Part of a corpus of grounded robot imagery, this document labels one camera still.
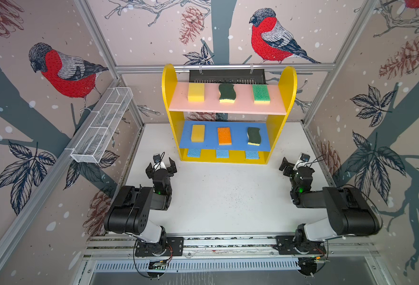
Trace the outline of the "blue sponge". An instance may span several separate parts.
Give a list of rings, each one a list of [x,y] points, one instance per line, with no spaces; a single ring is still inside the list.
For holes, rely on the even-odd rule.
[[[247,160],[259,160],[259,152],[257,151],[245,151],[246,159]]]
[[[230,158],[230,151],[229,150],[216,150],[216,158],[217,159],[229,159]]]
[[[191,157],[191,158],[200,158],[200,156],[201,156],[201,149],[198,149],[198,148],[189,148],[188,149],[187,156],[188,157]]]

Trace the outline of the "yellow orange-tinted sponge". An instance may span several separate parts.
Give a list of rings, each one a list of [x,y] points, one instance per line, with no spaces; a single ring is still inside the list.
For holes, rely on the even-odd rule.
[[[194,124],[192,125],[191,142],[202,143],[205,141],[205,125]]]

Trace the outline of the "dark green wavy sponge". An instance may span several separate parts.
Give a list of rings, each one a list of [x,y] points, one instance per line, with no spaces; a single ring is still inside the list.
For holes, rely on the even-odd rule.
[[[262,143],[262,137],[260,135],[260,128],[248,127],[247,129],[248,145],[260,146]]]
[[[220,103],[234,103],[236,100],[236,92],[234,90],[234,84],[222,83],[218,87]]]

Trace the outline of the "orange sponge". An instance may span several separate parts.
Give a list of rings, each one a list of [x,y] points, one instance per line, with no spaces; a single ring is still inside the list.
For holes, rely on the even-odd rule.
[[[217,131],[218,131],[218,144],[220,146],[232,145],[231,130],[229,127],[221,127],[221,128],[218,128]]]

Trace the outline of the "bright green sponge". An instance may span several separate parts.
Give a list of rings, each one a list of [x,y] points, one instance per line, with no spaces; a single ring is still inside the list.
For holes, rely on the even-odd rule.
[[[254,104],[270,104],[271,98],[267,85],[252,85]]]

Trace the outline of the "plain yellow sponge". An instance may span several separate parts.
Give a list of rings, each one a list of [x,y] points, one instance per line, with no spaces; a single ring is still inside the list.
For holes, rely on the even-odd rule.
[[[205,85],[203,83],[190,83],[189,84],[188,101],[191,103],[205,101]]]

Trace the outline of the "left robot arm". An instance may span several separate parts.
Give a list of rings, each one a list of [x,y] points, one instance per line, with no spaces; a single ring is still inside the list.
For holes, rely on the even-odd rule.
[[[104,229],[134,236],[146,245],[164,248],[166,231],[150,222],[149,215],[151,210],[169,209],[173,193],[171,177],[177,173],[177,167],[172,159],[167,166],[160,154],[155,155],[153,161],[145,170],[153,186],[121,187],[104,218]]]

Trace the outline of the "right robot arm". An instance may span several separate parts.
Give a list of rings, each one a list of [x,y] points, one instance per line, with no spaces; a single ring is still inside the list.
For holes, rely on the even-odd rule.
[[[283,158],[279,167],[282,174],[290,178],[291,201],[299,209],[325,209],[327,217],[299,225],[294,237],[295,247],[342,236],[377,234],[381,223],[363,198],[362,192],[353,186],[327,186],[320,191],[312,190],[315,170],[310,167],[310,156],[303,154],[303,157],[304,160],[295,164]]]

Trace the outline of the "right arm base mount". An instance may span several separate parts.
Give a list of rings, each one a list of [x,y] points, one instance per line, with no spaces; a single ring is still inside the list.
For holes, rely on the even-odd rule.
[[[275,237],[276,244],[272,247],[280,255],[326,255],[324,242],[312,242],[304,239],[296,241],[295,236],[281,235]]]

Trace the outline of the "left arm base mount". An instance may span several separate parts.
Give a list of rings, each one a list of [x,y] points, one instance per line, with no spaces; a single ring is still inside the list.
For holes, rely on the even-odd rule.
[[[158,243],[138,241],[135,247],[135,257],[180,257],[183,254],[184,238],[167,237]]]

